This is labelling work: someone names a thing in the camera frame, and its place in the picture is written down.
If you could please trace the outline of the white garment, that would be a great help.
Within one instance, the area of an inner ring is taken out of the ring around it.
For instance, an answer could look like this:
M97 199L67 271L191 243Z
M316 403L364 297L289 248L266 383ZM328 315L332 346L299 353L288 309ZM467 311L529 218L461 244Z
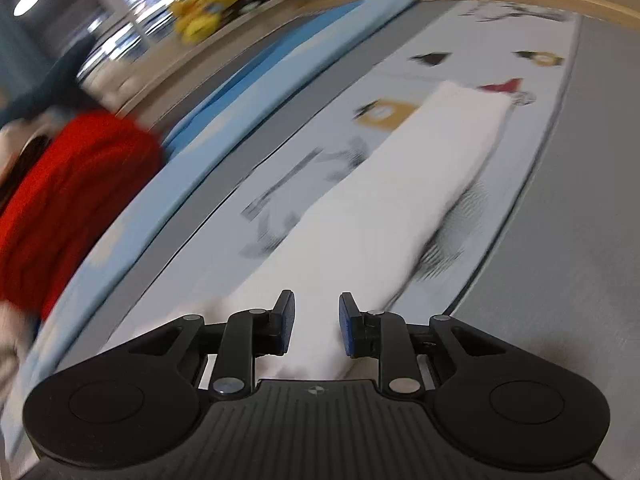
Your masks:
M352 364L338 327L338 297L381 310L420 249L483 167L512 108L505 93L440 84L370 156L322 195L274 252L229 296L203 309L209 323L269 309L295 295L285 356L265 356L265 378L336 379Z

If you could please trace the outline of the light blue cloud blanket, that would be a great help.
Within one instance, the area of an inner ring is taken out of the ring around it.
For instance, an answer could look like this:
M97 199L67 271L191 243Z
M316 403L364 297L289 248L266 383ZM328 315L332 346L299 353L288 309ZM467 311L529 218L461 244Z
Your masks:
M1 416L6 458L26 439L27 396L50 376L87 322L205 177L314 77L416 0L359 0L318 14L259 52L181 119L168 161L114 220L54 304L14 380Z

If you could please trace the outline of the red folded blanket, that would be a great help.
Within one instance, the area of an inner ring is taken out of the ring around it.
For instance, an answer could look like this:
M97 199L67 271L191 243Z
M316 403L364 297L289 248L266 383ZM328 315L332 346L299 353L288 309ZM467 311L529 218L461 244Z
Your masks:
M77 115L1 214L1 297L44 320L90 250L162 168L157 137L104 110Z

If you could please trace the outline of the yellow plush toys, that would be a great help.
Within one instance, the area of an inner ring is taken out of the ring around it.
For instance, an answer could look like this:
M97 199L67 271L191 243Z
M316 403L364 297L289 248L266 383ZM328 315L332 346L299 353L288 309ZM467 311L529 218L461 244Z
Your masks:
M175 18L174 29L184 44L199 44L212 36L228 11L240 0L175 0L169 12Z

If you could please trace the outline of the teal shark plush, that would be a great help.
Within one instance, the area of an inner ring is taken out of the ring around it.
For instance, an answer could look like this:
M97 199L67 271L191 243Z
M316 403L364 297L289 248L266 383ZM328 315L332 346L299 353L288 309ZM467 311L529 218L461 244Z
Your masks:
M1 125L32 120L49 108L100 110L102 105L81 87L78 74L96 45L85 34L55 62L49 60L6 10L1 10L1 90L9 102Z

